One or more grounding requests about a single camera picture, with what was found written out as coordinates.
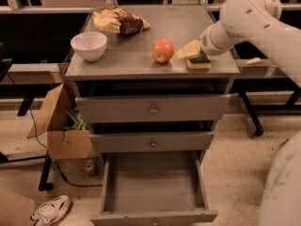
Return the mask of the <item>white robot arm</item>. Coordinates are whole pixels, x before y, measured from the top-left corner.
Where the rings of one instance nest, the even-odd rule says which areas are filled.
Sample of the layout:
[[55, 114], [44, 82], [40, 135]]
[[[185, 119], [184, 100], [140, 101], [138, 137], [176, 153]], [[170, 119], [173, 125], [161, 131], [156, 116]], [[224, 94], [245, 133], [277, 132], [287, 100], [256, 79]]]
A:
[[[217, 56], [248, 41], [301, 87], [301, 30], [281, 22], [281, 11], [279, 0], [226, 0], [218, 22], [178, 50], [177, 58]], [[258, 225], [301, 226], [301, 132], [283, 144], [272, 162]]]

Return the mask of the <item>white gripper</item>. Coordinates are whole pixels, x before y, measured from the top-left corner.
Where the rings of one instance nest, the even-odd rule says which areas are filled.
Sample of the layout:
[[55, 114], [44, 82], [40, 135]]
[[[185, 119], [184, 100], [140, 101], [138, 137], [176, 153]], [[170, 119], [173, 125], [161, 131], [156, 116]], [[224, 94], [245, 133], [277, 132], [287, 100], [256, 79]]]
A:
[[217, 22], [202, 32], [199, 42], [192, 40], [179, 49], [176, 52], [176, 57], [177, 59], [196, 57], [200, 52], [200, 48], [206, 55], [218, 56], [226, 53], [233, 46], [232, 37], [228, 34], [224, 26], [220, 22]]

